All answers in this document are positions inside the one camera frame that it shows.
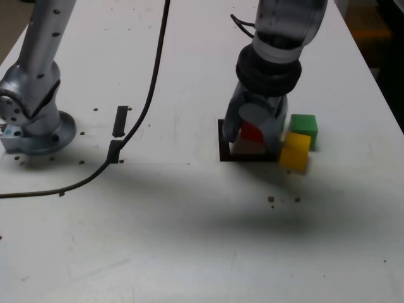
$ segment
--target table surface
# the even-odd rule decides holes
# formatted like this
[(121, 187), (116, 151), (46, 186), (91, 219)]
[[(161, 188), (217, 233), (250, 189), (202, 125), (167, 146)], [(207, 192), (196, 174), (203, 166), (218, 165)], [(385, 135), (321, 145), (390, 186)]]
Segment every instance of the table surface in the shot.
[[(319, 125), (307, 174), (218, 160), (217, 119), (250, 43), (229, 14), (253, 21), (257, 3), (173, 0), (124, 163), (62, 198), (0, 201), (1, 302), (403, 302), (404, 137), (331, 1), (288, 96)], [(77, 2), (57, 103), (85, 135), (54, 161), (2, 152), (2, 193), (67, 186), (103, 163), (117, 106), (133, 108), (126, 132), (143, 107), (162, 10)]]

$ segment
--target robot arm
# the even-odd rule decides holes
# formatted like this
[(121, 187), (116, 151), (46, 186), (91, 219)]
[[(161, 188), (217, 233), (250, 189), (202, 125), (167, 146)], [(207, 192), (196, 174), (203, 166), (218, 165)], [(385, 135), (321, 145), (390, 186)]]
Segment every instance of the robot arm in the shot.
[(8, 153), (55, 152), (74, 138), (73, 118), (55, 104), (61, 75), (54, 58), (75, 2), (37, 1), (20, 56), (0, 81), (0, 116), (8, 124), (1, 141)]
[(256, 33), (236, 66), (239, 84), (223, 124), (227, 141), (234, 142), (248, 122), (261, 131), (267, 150), (279, 154), (286, 94), (300, 78), (300, 54), (316, 36), (326, 5), (327, 0), (260, 0)]

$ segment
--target floor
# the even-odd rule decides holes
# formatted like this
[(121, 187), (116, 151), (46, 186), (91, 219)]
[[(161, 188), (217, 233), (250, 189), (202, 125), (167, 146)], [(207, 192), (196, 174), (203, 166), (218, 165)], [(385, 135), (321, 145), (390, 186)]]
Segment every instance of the floor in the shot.
[(27, 26), (32, 9), (33, 4), (20, 0), (0, 0), (0, 64)]

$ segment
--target yellow cube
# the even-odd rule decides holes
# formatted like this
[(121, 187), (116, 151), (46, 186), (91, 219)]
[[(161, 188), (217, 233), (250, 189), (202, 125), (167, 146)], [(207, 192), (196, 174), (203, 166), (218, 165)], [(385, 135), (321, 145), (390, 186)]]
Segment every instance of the yellow cube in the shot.
[(305, 172), (309, 160), (310, 142), (310, 136), (287, 133), (279, 164), (287, 169)]

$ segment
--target cable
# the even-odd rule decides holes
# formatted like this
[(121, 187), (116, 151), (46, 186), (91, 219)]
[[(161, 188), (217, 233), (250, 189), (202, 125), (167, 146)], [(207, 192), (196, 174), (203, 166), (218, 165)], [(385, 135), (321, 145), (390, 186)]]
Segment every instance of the cable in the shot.
[(162, 58), (165, 29), (167, 28), (167, 20), (169, 17), (170, 2), (171, 2), (170, 0), (165, 0), (162, 24), (160, 26), (160, 34), (158, 36), (158, 44), (157, 44), (156, 58), (155, 58), (155, 63), (154, 63), (154, 68), (153, 68), (153, 75), (151, 76), (151, 83), (150, 83), (150, 88), (149, 88), (149, 92), (147, 95), (147, 99), (145, 102), (145, 106), (143, 107), (143, 110), (139, 116), (139, 119), (136, 121), (136, 124), (133, 126), (133, 128), (128, 133), (128, 135), (123, 139), (123, 141), (119, 144), (119, 146), (116, 148), (116, 151), (110, 157), (108, 157), (106, 159), (106, 161), (100, 166), (100, 168), (97, 169), (90, 177), (88, 177), (76, 184), (73, 184), (73, 185), (70, 185), (67, 187), (62, 187), (59, 189), (52, 189), (50, 191), (34, 191), (34, 192), (30, 192), (30, 193), (0, 194), (0, 199), (49, 196), (52, 194), (59, 194), (62, 196), (67, 191), (72, 191), (74, 189), (77, 189), (81, 186), (84, 186), (84, 185), (90, 183), (108, 167), (108, 165), (110, 164), (111, 158), (113, 158), (119, 150), (122, 150), (125, 147), (125, 145), (133, 137), (135, 132), (139, 129), (139, 127), (141, 126), (141, 123), (143, 122), (143, 120), (145, 119), (145, 117), (147, 115), (147, 112), (150, 108), (150, 104), (152, 103), (153, 94), (154, 94), (154, 90), (155, 90), (156, 82), (157, 82), (158, 69), (160, 67), (160, 61)]
[(255, 24), (241, 21), (233, 14), (231, 14), (230, 17), (233, 19), (234, 23), (242, 30), (243, 33), (245, 33), (250, 38), (254, 38), (254, 35), (250, 33), (248, 30), (246, 30), (243, 25), (255, 28)]

